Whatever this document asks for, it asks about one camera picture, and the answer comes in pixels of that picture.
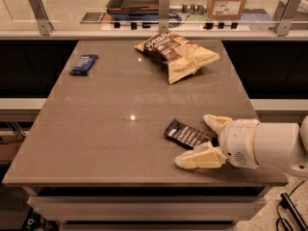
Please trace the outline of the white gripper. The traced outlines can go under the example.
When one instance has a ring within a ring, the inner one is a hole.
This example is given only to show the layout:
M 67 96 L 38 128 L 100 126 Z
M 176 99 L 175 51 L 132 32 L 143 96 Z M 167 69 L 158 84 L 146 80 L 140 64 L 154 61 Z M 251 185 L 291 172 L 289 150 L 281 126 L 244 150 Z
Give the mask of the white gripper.
M 234 167 L 256 169 L 259 166 L 254 155 L 259 120 L 233 121 L 231 117 L 216 115 L 204 115 L 203 118 L 205 123 L 219 135 L 220 147 L 213 146 L 210 141 L 195 146 L 193 150 L 186 151 L 175 158 L 174 163 L 178 167 L 183 169 L 220 168 L 227 159 Z

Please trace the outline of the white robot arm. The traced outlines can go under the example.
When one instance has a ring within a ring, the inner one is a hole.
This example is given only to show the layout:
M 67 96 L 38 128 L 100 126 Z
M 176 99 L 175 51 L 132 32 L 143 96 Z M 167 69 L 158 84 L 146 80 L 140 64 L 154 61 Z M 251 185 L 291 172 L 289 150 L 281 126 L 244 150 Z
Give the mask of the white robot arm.
M 205 115 L 205 123 L 217 133 L 218 145 L 203 142 L 175 158 L 184 169 L 234 167 L 256 169 L 276 166 L 292 176 L 308 178 L 308 118 L 297 123 L 265 123 Z

